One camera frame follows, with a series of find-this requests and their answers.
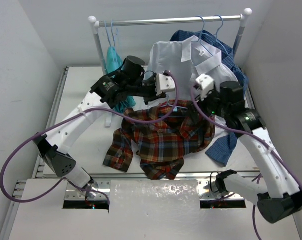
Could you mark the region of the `red plaid shirt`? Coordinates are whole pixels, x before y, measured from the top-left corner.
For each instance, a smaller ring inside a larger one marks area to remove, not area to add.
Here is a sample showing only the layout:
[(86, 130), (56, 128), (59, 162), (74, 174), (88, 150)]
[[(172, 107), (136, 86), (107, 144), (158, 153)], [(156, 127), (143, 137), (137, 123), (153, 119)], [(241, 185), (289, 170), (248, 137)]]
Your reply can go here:
[(122, 120), (120, 128), (113, 133), (103, 165), (127, 172), (133, 155), (137, 155), (148, 179), (175, 179), (184, 165), (184, 157), (206, 149), (215, 135), (213, 124), (201, 116), (193, 122), (186, 114), (190, 103), (179, 100), (177, 111), (154, 124)]

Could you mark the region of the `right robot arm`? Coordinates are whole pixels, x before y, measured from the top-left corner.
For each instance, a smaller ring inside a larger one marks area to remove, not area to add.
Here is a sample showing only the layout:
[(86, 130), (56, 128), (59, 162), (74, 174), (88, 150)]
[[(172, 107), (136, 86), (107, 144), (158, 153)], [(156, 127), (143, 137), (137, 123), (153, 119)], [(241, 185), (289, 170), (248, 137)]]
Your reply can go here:
[(223, 118), (221, 128), (235, 133), (250, 153), (265, 186), (253, 183), (234, 170), (216, 176), (214, 190), (235, 193), (257, 206), (262, 217), (276, 223), (302, 210), (302, 184), (289, 171), (270, 144), (265, 123), (259, 113), (245, 106), (243, 88), (238, 82), (223, 82), (219, 90), (210, 77), (195, 80), (191, 87), (191, 115), (201, 115), (210, 123), (211, 115)]

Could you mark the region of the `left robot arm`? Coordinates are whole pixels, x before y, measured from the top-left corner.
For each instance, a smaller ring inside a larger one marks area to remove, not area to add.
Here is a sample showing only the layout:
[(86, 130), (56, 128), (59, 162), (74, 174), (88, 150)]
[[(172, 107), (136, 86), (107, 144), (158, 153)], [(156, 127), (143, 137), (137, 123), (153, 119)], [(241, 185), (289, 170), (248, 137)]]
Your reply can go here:
[(175, 82), (167, 71), (154, 73), (145, 79), (144, 64), (138, 57), (126, 57), (118, 69), (102, 76), (91, 86), (62, 122), (33, 139), (40, 158), (57, 177), (65, 178), (83, 190), (93, 189), (94, 180), (68, 154), (76, 140), (103, 113), (110, 112), (126, 97), (143, 97), (148, 104), (175, 90)]

